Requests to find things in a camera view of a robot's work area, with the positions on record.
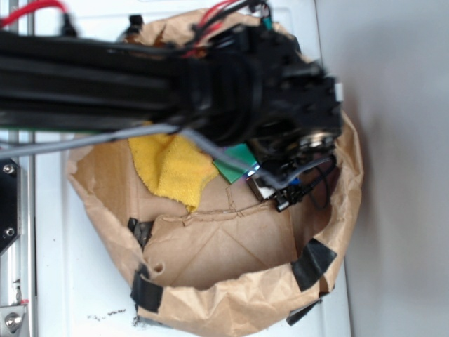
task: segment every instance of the red wire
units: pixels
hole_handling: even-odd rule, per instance
[[[210,14],[212,14],[218,10],[222,11],[224,8],[228,7],[229,5],[231,5],[237,1],[239,1],[239,0],[224,0],[224,1],[214,5],[213,7],[209,8],[209,10],[203,15],[202,19],[200,20],[199,25],[200,26],[204,25],[207,22],[207,20],[209,19]]]
[[[222,1],[222,2],[219,2],[219,3],[216,4],[216,5],[212,6],[211,8],[208,9],[207,12],[204,13],[203,17],[202,17],[201,20],[199,21],[198,26],[201,27],[201,26],[205,25],[205,24],[208,22],[209,17],[210,17],[212,14],[215,14],[216,12],[222,11],[223,9],[225,9],[225,8],[228,7],[228,6],[231,6],[233,3],[237,2],[237,1],[240,1],[240,0],[224,0],[224,1]],[[208,29],[208,31],[207,31],[202,37],[204,38],[204,37],[206,37],[206,36],[212,34],[213,32],[216,32],[216,31],[219,30],[222,26],[223,26],[223,23],[222,23],[222,22],[217,22],[217,23],[215,23],[212,27],[210,27],[210,28]],[[196,43],[195,43],[195,46],[194,46],[194,49],[191,50],[191,51],[189,51],[189,52],[187,52],[183,57],[184,57],[184,58],[189,58],[189,57],[195,55],[195,53],[196,53],[195,48],[197,48],[197,47],[199,46],[199,44],[200,44],[200,41],[196,42]]]
[[[22,8],[19,8],[16,11],[13,11],[8,17],[1,19],[0,28],[4,28],[11,23],[14,23],[24,15],[34,13],[39,9],[48,7],[59,8],[64,14],[68,12],[67,7],[59,0],[37,0],[23,6]]]

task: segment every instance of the screw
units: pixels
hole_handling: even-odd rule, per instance
[[[5,230],[5,233],[9,237],[12,237],[15,234],[15,230],[13,228],[8,228],[7,230]]]
[[[15,174],[14,165],[7,164],[7,165],[3,166],[3,172],[6,174]]]
[[[22,318],[19,315],[17,315],[15,312],[10,313],[5,318],[5,325],[10,330],[18,328],[21,323],[22,323]]]

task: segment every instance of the gray wall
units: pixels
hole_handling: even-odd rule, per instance
[[[449,336],[449,1],[316,4],[366,166],[347,254],[353,335]]]

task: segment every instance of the metal frame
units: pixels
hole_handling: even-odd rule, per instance
[[[28,0],[0,0],[0,15],[6,15],[27,2]],[[10,30],[32,34],[33,15],[12,25]],[[8,139],[11,142],[33,143],[34,134],[9,131]],[[37,336],[34,157],[13,160],[21,168],[18,171],[19,237],[0,256],[0,336],[28,337]]]

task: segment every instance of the gray cable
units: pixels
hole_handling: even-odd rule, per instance
[[[148,126],[139,126],[137,128],[127,128],[111,133],[100,133],[94,136],[75,138],[72,140],[63,140],[61,142],[37,143],[30,145],[21,145],[12,149],[0,151],[0,159],[30,156],[33,154],[49,153],[95,145],[100,143],[114,142],[132,137],[153,135],[155,133],[173,133],[177,127],[169,124],[155,124]]]
[[[21,145],[7,150],[0,151],[0,159],[29,156],[33,154],[42,154],[56,151],[63,151],[74,149],[76,147],[84,147],[89,145],[95,145],[100,143],[114,142],[115,140],[123,140],[127,138],[154,135],[156,133],[174,133],[178,131],[178,127],[170,124],[154,124],[148,126],[139,126],[136,128],[127,128],[124,130],[119,130],[111,133],[100,133],[94,136],[87,136],[83,138],[75,138],[73,140],[63,140],[61,142],[51,142],[51,143],[37,143],[30,145]],[[233,166],[245,171],[252,171],[253,167],[243,163],[242,161],[235,159],[233,157],[225,154],[220,147],[211,142],[209,139],[201,135],[200,133],[186,128],[180,132],[182,135],[192,140],[196,145],[202,149],[204,152],[210,154],[212,157],[223,161],[229,166]],[[318,166],[326,161],[329,161],[330,157],[320,158],[309,162],[304,166],[298,167],[293,171],[287,178],[279,180],[270,172],[260,168],[257,170],[257,176],[261,177],[265,182],[274,187],[275,189],[283,189],[287,187],[291,181],[296,179],[301,173],[309,169]]]
[[[207,152],[212,157],[223,161],[225,164],[245,170],[245,171],[252,171],[254,168],[252,166],[249,166],[242,161],[239,161],[238,159],[235,159],[233,157],[228,156],[225,154],[217,145],[215,145],[213,142],[211,142],[209,139],[201,135],[200,133],[191,130],[191,129],[185,129],[181,131],[181,134],[189,138],[190,140],[194,141],[196,145],[202,149],[204,152]],[[330,157],[323,157],[319,158],[317,160],[313,160],[309,162],[308,164],[304,166],[298,167],[296,170],[294,170],[290,175],[287,176],[287,178],[283,180],[279,180],[276,178],[273,174],[268,172],[267,170],[264,170],[263,168],[259,168],[254,176],[261,177],[268,185],[272,186],[273,188],[277,190],[281,190],[289,184],[294,181],[301,173],[314,168],[315,166],[318,166],[322,163],[325,163],[327,161],[330,161]]]

